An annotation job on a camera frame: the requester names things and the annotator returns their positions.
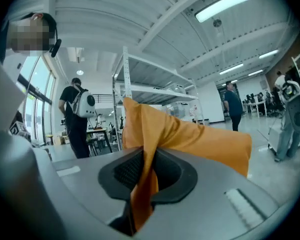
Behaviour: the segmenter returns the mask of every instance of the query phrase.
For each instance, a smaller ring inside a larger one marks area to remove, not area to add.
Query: ear
[[[42,19],[44,15],[42,13],[35,13],[32,15],[31,20]]]

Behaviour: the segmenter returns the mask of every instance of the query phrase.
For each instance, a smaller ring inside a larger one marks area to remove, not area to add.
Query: ceiling
[[[83,70],[82,82],[111,74],[129,53],[176,69],[198,86],[243,80],[268,71],[285,54],[300,24],[284,0],[248,0],[199,23],[195,13],[218,0],[15,0],[8,17],[29,11],[55,16],[62,48],[58,57],[68,78]],[[214,27],[213,21],[222,24]],[[70,62],[66,47],[84,48],[84,62]],[[279,49],[276,55],[259,55]],[[229,73],[219,72],[244,63]]]

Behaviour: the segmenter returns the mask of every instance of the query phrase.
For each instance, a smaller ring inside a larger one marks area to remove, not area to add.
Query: brown wall
[[[266,80],[268,81],[269,87],[272,90],[275,87],[275,82],[278,78],[277,71],[281,71],[285,74],[291,68],[295,66],[291,57],[297,57],[300,54],[300,33],[295,39],[294,43],[291,45],[286,54],[279,60],[279,62],[265,74]]]

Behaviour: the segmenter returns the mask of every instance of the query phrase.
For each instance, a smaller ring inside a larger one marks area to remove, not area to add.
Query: gray floor
[[[281,163],[274,161],[274,152],[268,149],[269,126],[280,124],[273,117],[258,118],[245,115],[239,125],[239,131],[252,137],[252,152],[249,161],[248,179],[267,191],[280,205],[298,196],[300,191],[300,148],[295,157]],[[232,130],[231,121],[212,124],[211,127]],[[69,144],[49,147],[52,161],[75,159]],[[101,154],[109,153],[105,147]]]

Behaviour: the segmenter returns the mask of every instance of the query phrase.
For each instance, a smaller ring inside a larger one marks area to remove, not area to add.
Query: orange fabric
[[[122,133],[123,147],[128,149],[143,146],[143,171],[131,193],[131,207],[137,230],[151,215],[150,197],[158,192],[157,177],[152,169],[157,147],[215,160],[247,176],[252,150],[249,134],[181,121],[127,97],[123,105],[126,116]]]

